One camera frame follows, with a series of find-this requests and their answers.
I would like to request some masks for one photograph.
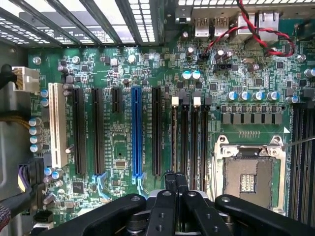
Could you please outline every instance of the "red and black wires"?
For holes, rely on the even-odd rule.
[[[244,20],[247,23],[247,26],[241,26],[241,27],[233,27],[231,29],[229,29],[228,31],[226,31],[225,33],[223,33],[222,35],[220,35],[218,38],[216,38],[214,41],[212,41],[209,46],[207,47],[207,49],[205,50],[204,54],[208,52],[208,50],[217,42],[220,41],[221,38],[223,38],[225,35],[230,34],[232,32],[234,32],[235,30],[243,30],[243,29],[249,29],[249,31],[252,33],[252,37],[253,39],[259,43],[259,45],[264,49],[264,54],[266,57],[268,56],[278,56],[278,57],[282,57],[282,58],[287,58],[290,57],[294,54],[294,50],[295,50],[295,45],[293,43],[293,41],[290,39],[290,37],[282,32],[273,30],[273,29],[268,29],[268,28],[258,28],[256,26],[254,26],[251,22],[250,22],[250,17],[248,15],[248,12],[245,10],[244,5],[243,5],[243,0],[236,0],[237,5],[239,6],[239,8],[241,9],[242,12],[242,16],[244,18]],[[260,39],[260,36],[258,34],[259,31],[265,31],[268,33],[274,33],[276,35],[278,35],[281,39],[284,39],[286,41],[288,41],[288,43],[290,44],[291,48],[289,52],[276,52],[275,50],[273,50],[272,48],[270,48],[264,41],[262,41]]]

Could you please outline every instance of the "white pci slot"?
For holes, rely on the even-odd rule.
[[[63,85],[49,83],[48,93],[52,167],[62,168],[68,164],[67,154],[65,153],[67,139]]]

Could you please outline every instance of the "green circuit board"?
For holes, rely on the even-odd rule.
[[[281,20],[280,31],[292,34],[296,21]],[[186,50],[194,46],[194,55],[207,47],[205,42],[187,41],[181,42],[175,39],[173,43],[164,47],[135,47],[135,48],[80,48],[80,49],[32,49],[29,53],[29,68],[40,71],[41,89],[48,89],[49,83],[61,83],[61,74],[57,70],[60,63],[66,63],[74,77],[74,87],[84,91],[84,114],[85,114],[85,147],[86,147],[86,174],[78,175],[75,171],[73,154],[68,155],[68,165],[63,167],[62,186],[56,186],[54,182],[48,185],[50,192],[56,195],[55,205],[51,210],[54,212],[55,224],[59,225],[68,221],[89,209],[96,208],[109,201],[117,199],[129,193],[139,193],[148,196],[152,190],[163,189],[163,173],[172,169],[172,97],[189,97],[192,104],[193,97],[211,98],[211,106],[208,112],[207,122],[207,173],[206,187],[196,186],[196,189],[207,192],[210,195],[212,186],[210,172],[212,169],[212,156],[215,142],[218,136],[224,134],[232,144],[268,144],[274,135],[281,136],[284,143],[289,143],[291,138],[293,111],[290,104],[285,101],[288,89],[292,89],[294,95],[299,95],[300,80],[305,80],[303,72],[308,68],[307,64],[298,63],[296,56],[305,54],[308,63],[314,56],[312,42],[296,42],[296,54],[290,58],[265,58],[261,50],[245,51],[244,45],[232,45],[220,43],[211,50],[210,59],[205,63],[197,63],[194,56],[186,57]],[[278,50],[285,50],[286,42],[275,45]],[[223,49],[233,53],[228,63],[233,65],[232,70],[214,72],[216,64],[213,55],[216,50]],[[135,62],[130,63],[128,57],[135,56]],[[73,64],[71,59],[75,56],[80,58],[79,64]],[[104,62],[104,57],[117,59],[117,65],[112,66]],[[34,65],[32,59],[41,58],[41,65]],[[261,69],[252,73],[247,71],[248,64],[244,59],[254,59],[261,65]],[[184,80],[182,74],[185,71],[201,73],[199,80]],[[139,182],[132,177],[132,98],[131,90],[138,86],[142,90],[142,174]],[[152,117],[152,89],[161,88],[162,114],[161,127],[161,170],[160,175],[152,173],[152,147],[153,147],[153,117]],[[122,91],[123,110],[121,113],[112,112],[112,88],[119,87]],[[103,98],[104,117],[104,159],[105,172],[96,176],[94,174],[94,132],[92,89],[101,89]],[[275,102],[263,99],[260,102],[250,99],[249,101],[228,101],[226,94],[235,91],[240,93],[248,91],[253,94],[262,91],[265,94],[277,91],[279,98]],[[46,108],[41,106],[41,96],[38,94],[31,97],[31,113],[34,117],[41,117],[44,126],[43,134],[45,150],[36,154],[49,159],[50,156],[50,129],[49,116]],[[67,146],[74,143],[72,123],[72,98],[66,97],[66,133]],[[223,113],[227,114],[254,114],[254,113],[279,114],[279,120],[271,123],[243,121],[237,124],[222,120]],[[181,163],[181,115],[179,112],[177,131],[177,169]],[[197,149],[197,156],[201,156],[201,124],[197,126],[197,142],[191,135],[191,114],[188,119],[188,158],[192,146]],[[286,177],[285,193],[287,198],[289,191],[289,166],[290,153],[286,154]],[[185,172],[190,173],[188,165]],[[271,176],[271,201],[270,206],[277,206],[280,163],[273,162]]]

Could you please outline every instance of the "motherboard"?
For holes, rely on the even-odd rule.
[[[280,20],[293,34],[296,20]],[[44,209],[62,224],[129,193],[164,188],[182,172],[213,201],[226,193],[287,214],[293,108],[310,87],[311,41],[289,58],[187,32],[163,47],[31,49],[31,150],[43,157]],[[273,45],[287,50],[287,42]],[[298,60],[307,57],[307,63]]]

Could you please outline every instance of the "blue pcie slot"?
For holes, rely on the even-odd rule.
[[[131,88],[132,177],[142,176],[142,91]]]

